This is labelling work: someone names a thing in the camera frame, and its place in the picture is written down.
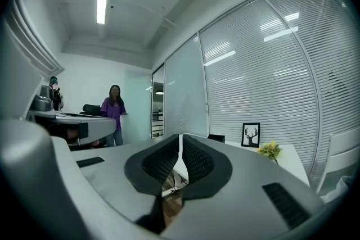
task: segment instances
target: floor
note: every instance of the floor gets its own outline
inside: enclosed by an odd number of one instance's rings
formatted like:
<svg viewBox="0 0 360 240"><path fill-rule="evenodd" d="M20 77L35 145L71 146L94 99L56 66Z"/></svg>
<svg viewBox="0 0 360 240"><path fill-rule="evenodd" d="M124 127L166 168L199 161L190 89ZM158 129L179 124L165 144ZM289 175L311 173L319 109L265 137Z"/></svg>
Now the floor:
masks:
<svg viewBox="0 0 360 240"><path fill-rule="evenodd" d="M163 184L163 191L169 190L173 185L173 178L167 178ZM172 221L176 218L182 208L181 190L175 191L174 193L163 198L163 213L165 219L165 225L168 227Z"/></svg>

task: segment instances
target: window blinds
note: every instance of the window blinds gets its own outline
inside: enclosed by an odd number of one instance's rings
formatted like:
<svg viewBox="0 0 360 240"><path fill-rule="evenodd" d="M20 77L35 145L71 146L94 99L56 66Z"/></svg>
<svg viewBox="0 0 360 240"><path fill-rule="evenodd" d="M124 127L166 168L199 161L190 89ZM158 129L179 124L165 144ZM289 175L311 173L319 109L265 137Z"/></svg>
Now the window blinds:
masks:
<svg viewBox="0 0 360 240"><path fill-rule="evenodd" d="M285 14L289 22L298 17ZM200 32L210 133L240 144L242 123L260 123L260 143L293 144L309 173L318 108L293 31L265 1L250 0Z"/></svg>
<svg viewBox="0 0 360 240"><path fill-rule="evenodd" d="M360 126L359 28L342 0L268 0L289 21L311 59L319 83L322 130L310 184L317 187L329 148L329 135Z"/></svg>
<svg viewBox="0 0 360 240"><path fill-rule="evenodd" d="M203 62L196 35L165 62L165 133L208 136Z"/></svg>

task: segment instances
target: person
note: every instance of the person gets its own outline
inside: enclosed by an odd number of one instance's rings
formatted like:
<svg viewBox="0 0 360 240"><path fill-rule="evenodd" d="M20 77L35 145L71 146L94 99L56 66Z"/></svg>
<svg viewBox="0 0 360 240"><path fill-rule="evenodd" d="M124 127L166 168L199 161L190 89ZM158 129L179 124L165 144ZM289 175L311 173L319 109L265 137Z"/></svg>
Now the person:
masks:
<svg viewBox="0 0 360 240"><path fill-rule="evenodd" d="M50 83L49 83L50 87L52 88L53 91L53 106L54 106L54 110L56 111L60 111L61 109L64 108L64 100L62 98L62 94L60 94L60 88L59 88L59 84L57 82L57 78L55 76L52 76L50 78Z"/></svg>
<svg viewBox="0 0 360 240"><path fill-rule="evenodd" d="M120 116L126 114L124 101L120 96L120 87L113 85L109 91L109 97L106 97L101 105L101 113L104 117L113 118L116 121L116 130L114 133L106 136L106 145L108 147L123 145L122 128Z"/></svg>

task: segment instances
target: yellow flower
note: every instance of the yellow flower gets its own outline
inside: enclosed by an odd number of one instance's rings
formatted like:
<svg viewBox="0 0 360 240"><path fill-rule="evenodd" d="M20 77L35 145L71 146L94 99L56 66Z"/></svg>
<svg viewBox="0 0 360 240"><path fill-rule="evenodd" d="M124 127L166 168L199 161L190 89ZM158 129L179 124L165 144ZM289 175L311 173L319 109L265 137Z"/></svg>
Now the yellow flower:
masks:
<svg viewBox="0 0 360 240"><path fill-rule="evenodd" d="M271 142L270 142L270 147L271 147L272 149L274 149L274 148L275 148L275 145L276 145L275 140L271 140Z"/></svg>

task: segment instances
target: jeans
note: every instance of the jeans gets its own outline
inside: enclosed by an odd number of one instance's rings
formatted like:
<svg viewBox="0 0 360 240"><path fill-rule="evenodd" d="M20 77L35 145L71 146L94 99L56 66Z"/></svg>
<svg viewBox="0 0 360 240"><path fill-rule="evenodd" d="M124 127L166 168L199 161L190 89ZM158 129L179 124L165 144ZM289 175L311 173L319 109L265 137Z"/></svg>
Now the jeans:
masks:
<svg viewBox="0 0 360 240"><path fill-rule="evenodd" d="M114 133L106 136L106 145L108 147L123 145L123 136L121 129L118 129Z"/></svg>

